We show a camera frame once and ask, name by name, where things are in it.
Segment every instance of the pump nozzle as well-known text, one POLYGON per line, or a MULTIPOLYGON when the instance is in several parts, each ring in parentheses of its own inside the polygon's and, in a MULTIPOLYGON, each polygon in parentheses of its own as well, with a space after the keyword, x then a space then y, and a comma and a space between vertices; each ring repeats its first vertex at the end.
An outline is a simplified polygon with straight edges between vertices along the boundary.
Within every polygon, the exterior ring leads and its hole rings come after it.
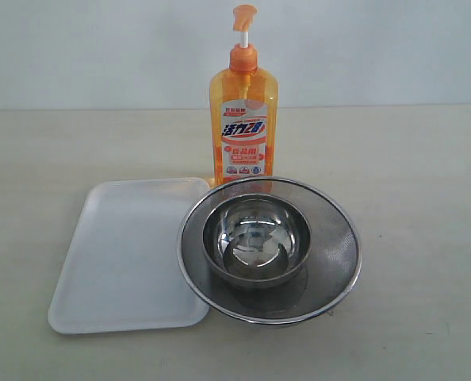
POLYGON ((252 44, 248 44, 248 29, 256 13, 257 9, 249 4, 234 8, 234 30, 241 32, 241 42, 230 52, 232 70, 249 72, 257 67, 257 51, 252 44))
POLYGON ((248 29, 253 22, 253 16, 257 13, 257 9, 249 4, 237 6, 234 8, 234 30, 241 32, 241 48, 248 47, 248 29))

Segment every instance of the stainless steel strainer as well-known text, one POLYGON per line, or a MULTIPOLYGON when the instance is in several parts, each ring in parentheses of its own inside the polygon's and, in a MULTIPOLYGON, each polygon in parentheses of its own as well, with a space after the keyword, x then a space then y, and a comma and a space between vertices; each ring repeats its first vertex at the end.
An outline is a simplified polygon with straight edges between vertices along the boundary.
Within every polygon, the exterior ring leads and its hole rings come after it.
POLYGON ((254 177, 211 190, 186 215, 178 236, 178 259, 186 282, 210 306, 233 318, 288 325, 314 318, 341 302, 361 268, 358 234, 347 214, 327 195, 294 180, 254 177), (297 276, 265 290, 244 291, 223 281, 203 253, 203 227, 222 202, 245 194, 282 198, 308 220, 310 249, 297 276))

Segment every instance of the tabletop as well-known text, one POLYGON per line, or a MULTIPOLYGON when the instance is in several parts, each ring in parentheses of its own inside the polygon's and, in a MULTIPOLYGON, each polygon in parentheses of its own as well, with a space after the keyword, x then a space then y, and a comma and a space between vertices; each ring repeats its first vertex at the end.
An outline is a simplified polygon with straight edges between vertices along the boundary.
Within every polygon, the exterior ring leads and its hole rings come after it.
POLYGON ((89 189, 213 171, 207 110, 0 111, 1 380, 471 380, 471 105, 281 109, 274 174, 362 238, 355 289, 284 329, 62 336, 48 306, 89 189))

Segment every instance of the stainless steel bowl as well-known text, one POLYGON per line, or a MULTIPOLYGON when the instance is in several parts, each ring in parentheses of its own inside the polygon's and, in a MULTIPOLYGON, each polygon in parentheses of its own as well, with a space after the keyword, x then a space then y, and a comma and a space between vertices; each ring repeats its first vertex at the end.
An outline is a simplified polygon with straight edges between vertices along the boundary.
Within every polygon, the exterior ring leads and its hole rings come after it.
POLYGON ((179 267, 200 298, 232 318, 263 325, 296 324, 329 311, 352 290, 361 269, 360 241, 347 213, 319 190, 275 177, 240 179, 211 190, 185 216, 177 248, 179 267), (234 288, 204 254, 209 216, 223 202, 247 194, 281 198, 309 223, 308 258, 297 276, 276 287, 234 288))
POLYGON ((234 287, 275 287, 293 278, 308 258, 309 226, 295 206, 268 194, 222 202, 203 229, 212 270, 234 287))

